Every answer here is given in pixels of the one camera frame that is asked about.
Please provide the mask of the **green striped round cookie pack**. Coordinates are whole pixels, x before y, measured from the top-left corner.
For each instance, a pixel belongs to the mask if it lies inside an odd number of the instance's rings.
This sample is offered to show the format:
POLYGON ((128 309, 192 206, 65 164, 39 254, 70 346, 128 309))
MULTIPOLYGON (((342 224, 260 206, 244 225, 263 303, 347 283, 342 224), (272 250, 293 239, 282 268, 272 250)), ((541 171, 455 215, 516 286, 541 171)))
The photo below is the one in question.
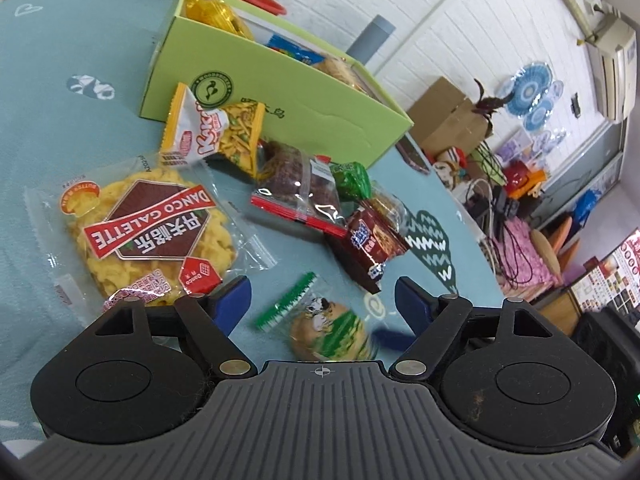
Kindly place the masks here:
POLYGON ((376 348, 367 325, 350 307, 334 299, 329 285, 307 272, 257 315, 254 327, 287 336, 299 361, 371 361, 376 348))

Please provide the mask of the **dark red cookie pack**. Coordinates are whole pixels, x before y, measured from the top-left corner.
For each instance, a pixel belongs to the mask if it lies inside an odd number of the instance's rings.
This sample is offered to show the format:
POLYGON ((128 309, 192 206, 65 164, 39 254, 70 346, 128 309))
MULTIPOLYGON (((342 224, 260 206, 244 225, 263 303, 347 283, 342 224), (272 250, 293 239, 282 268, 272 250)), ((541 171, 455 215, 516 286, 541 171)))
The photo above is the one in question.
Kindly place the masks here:
POLYGON ((347 275, 371 295, 378 294, 387 263, 409 246, 369 202, 360 202, 346 223, 344 237, 326 236, 326 244, 347 275))

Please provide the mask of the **clear galette cookie bag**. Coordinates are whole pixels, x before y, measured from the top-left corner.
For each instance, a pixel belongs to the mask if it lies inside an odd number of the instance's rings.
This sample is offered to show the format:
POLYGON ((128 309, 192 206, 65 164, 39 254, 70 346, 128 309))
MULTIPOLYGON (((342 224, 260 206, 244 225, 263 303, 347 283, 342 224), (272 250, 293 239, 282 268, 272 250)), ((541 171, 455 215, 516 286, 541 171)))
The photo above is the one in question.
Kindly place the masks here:
POLYGON ((84 324, 127 297, 168 306, 277 263, 202 162, 140 155, 29 188, 25 205, 54 289, 84 324))

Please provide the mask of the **small green candy pack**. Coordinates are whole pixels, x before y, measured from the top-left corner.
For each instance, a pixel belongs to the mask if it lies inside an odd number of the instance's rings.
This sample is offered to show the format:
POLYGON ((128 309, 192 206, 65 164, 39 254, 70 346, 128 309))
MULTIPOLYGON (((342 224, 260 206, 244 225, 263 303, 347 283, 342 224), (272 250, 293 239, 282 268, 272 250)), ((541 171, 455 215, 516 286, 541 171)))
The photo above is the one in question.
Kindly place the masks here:
POLYGON ((343 202, 358 202, 371 197, 371 182, 367 169, 360 162, 330 163, 338 196, 343 202))

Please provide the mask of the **clear red-zip date bag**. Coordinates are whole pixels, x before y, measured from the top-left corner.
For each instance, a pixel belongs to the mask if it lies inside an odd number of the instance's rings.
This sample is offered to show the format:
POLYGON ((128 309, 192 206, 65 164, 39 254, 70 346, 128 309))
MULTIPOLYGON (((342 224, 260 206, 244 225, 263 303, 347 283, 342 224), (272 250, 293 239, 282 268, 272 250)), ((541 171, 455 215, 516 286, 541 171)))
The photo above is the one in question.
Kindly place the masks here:
POLYGON ((342 238, 346 220, 329 165, 282 142, 265 145, 250 203, 282 219, 342 238))

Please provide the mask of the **yellow noodle snack bag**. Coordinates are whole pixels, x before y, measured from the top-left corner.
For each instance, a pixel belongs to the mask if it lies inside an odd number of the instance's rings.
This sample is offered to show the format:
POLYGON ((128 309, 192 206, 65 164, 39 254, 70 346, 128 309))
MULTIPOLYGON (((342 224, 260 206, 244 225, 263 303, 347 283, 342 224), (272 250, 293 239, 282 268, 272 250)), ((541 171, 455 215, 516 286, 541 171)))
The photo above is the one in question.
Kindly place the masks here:
POLYGON ((254 178, 265 114, 265 104, 255 101, 206 110, 180 82, 170 103, 160 159, 166 166, 181 167, 223 157, 254 178))

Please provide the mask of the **red peanut snack bag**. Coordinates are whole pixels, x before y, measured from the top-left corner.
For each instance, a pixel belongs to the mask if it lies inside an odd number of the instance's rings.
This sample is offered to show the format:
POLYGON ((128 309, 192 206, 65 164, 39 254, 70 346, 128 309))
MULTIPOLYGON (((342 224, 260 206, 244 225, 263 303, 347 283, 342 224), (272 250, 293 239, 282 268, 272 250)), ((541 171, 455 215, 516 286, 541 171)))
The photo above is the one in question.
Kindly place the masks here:
POLYGON ((354 71, 344 58, 330 58, 327 56, 321 62, 314 64, 316 70, 329 75, 330 77, 347 84, 350 88, 373 96, 372 91, 366 86, 363 80, 354 71))

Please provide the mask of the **blue oreo snack pack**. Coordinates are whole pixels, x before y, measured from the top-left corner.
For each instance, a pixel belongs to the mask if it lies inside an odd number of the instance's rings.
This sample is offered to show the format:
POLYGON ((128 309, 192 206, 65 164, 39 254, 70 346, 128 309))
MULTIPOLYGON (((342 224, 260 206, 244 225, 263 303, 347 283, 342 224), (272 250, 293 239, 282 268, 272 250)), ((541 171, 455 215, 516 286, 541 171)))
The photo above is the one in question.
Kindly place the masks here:
POLYGON ((267 42, 267 47, 309 66, 317 65, 324 61, 322 54, 303 48, 279 35, 272 35, 267 42))

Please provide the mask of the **yellow transparent cake pack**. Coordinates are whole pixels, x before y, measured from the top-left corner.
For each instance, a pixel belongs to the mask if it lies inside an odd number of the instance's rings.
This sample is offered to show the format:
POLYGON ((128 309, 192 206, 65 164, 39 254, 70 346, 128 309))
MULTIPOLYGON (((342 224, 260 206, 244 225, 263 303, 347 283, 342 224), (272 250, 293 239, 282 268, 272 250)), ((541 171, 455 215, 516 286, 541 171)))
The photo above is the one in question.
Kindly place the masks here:
POLYGON ((183 15, 189 20, 254 41, 242 18, 224 0, 183 0, 183 15))

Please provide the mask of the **plaid side tablecloth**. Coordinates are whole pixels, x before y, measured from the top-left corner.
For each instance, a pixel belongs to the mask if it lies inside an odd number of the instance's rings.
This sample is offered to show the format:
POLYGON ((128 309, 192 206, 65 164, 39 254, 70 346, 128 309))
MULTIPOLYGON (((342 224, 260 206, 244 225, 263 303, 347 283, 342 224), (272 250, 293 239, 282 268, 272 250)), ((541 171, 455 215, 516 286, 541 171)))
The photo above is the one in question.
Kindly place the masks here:
POLYGON ((480 250, 504 296, 533 304, 564 285, 556 250, 544 234, 508 216, 507 198, 474 193, 464 206, 482 232, 480 250))

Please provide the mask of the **brown paper bag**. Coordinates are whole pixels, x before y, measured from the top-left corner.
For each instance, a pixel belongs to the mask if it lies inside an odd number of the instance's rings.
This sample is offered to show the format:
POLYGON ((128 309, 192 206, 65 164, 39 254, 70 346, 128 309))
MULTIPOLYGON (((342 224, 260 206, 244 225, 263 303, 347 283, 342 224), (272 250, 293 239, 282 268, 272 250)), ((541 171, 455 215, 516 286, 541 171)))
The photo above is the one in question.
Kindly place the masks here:
POLYGON ((450 148, 469 155, 492 135, 492 122, 473 112, 473 101, 445 77, 439 77, 407 114, 413 121, 410 134, 419 148, 436 158, 450 148))

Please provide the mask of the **green cardboard box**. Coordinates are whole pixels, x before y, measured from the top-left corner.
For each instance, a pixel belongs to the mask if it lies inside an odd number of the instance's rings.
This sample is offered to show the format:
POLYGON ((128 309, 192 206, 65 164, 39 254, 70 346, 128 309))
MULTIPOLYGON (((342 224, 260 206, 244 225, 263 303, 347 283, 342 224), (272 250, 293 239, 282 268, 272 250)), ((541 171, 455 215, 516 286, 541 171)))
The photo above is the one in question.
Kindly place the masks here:
POLYGON ((347 63, 361 87, 266 47, 272 35, 329 58, 343 53, 303 29, 242 0, 222 0, 252 26, 252 39, 193 21, 174 0, 160 30, 142 94, 140 116, 163 122, 178 84, 202 107, 262 102, 264 135, 336 162, 370 167, 412 127, 406 112, 357 61, 347 63))

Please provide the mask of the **purple leafy plant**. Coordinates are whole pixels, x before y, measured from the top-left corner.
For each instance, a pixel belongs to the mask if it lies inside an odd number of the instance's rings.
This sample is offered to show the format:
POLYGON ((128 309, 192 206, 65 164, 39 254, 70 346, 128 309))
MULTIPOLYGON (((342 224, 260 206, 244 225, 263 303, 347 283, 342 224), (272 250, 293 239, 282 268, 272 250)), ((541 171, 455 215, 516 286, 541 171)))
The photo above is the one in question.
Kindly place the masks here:
POLYGON ((503 108, 514 97, 514 92, 511 91, 504 98, 498 98, 498 96, 485 96, 485 88, 478 79, 474 79, 477 85, 480 96, 473 106, 473 112, 477 115, 484 117, 488 122, 491 122, 491 117, 497 110, 503 108))

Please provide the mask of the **white air conditioner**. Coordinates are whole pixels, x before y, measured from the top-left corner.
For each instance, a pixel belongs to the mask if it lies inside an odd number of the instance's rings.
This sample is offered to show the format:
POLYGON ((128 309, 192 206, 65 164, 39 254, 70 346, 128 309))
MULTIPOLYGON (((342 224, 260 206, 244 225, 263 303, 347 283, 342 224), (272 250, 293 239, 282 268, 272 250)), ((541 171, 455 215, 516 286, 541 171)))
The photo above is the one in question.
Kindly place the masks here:
POLYGON ((588 0, 599 19, 588 41, 598 110, 610 122, 626 120, 639 79, 639 0, 588 0))

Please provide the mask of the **blue round wall fan decoration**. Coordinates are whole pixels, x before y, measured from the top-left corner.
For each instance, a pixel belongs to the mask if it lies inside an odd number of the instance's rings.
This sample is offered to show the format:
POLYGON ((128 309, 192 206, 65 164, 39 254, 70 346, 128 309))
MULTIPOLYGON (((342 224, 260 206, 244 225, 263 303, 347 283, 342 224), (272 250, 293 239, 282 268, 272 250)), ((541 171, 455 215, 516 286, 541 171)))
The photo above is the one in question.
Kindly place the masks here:
POLYGON ((506 110, 515 117, 527 115, 552 83, 552 70, 547 63, 535 62, 522 67, 512 78, 506 110))

